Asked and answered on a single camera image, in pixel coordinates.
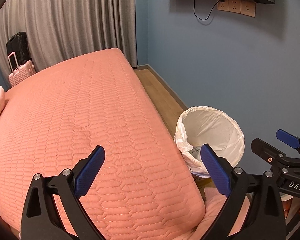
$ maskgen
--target mattress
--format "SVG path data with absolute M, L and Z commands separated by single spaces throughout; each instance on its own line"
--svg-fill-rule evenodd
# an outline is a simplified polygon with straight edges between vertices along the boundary
M 61 62 L 5 96 L 0 116 L 0 215 L 9 225 L 20 230 L 34 174 L 57 175 L 101 145 L 104 165 L 80 201 L 106 239 L 191 238 L 205 215 L 204 202 L 120 50 Z M 56 201 L 67 231 L 74 233 Z

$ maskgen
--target screw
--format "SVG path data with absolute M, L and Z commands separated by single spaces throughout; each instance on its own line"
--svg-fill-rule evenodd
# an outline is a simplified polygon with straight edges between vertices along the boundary
M 33 176 L 33 178 L 34 178 L 35 180 L 40 179 L 40 177 L 41 177 L 41 175 L 40 175 L 39 173 L 37 173 L 36 175 Z
M 63 172 L 62 172 L 62 175 L 63 176 L 68 176 L 70 174 L 71 170 L 70 169 L 65 169 Z
M 271 178 L 273 176 L 272 172 L 271 171 L 266 171 L 265 172 L 265 175 L 268 177 L 268 178 Z
M 234 172 L 236 174 L 241 174 L 243 172 L 243 170 L 240 167 L 236 167 L 236 168 L 234 168 Z

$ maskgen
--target black suitcase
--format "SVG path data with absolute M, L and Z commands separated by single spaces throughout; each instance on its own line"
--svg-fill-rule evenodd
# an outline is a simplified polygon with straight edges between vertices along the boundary
M 28 60 L 32 60 L 29 55 L 28 38 L 25 32 L 13 35 L 7 42 L 7 54 L 10 55 L 13 51 L 16 53 L 19 66 L 25 64 Z M 13 70 L 15 70 L 17 68 L 15 60 L 12 60 L 11 64 Z

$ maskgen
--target black cable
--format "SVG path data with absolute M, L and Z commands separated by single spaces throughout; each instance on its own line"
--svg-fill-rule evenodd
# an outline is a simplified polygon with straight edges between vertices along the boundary
M 217 3 L 212 7 L 212 9 L 211 9 L 211 11 L 210 11 L 210 13 L 209 13 L 209 16 L 208 16 L 206 19 L 201 19 L 201 18 L 199 18 L 199 17 L 195 14 L 195 0 L 193 0 L 193 13 L 194 13 L 194 16 L 196 16 L 196 17 L 197 17 L 199 20 L 201 20 L 201 21 L 206 21 L 206 20 L 208 20 L 209 17 L 210 17 L 210 15 L 211 15 L 211 13 L 212 13 L 213 8 L 215 8 L 215 6 L 218 4 L 218 2 L 220 2 L 220 0 L 218 0 Z

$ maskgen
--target electrical outlet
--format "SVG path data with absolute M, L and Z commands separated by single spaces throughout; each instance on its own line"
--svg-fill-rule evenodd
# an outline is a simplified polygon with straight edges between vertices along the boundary
M 241 13 L 241 0 L 229 0 L 228 11 Z
M 229 0 L 225 0 L 224 2 L 218 2 L 217 9 L 220 11 L 228 11 Z
M 241 1 L 241 14 L 255 17 L 256 16 L 256 3 L 242 0 Z

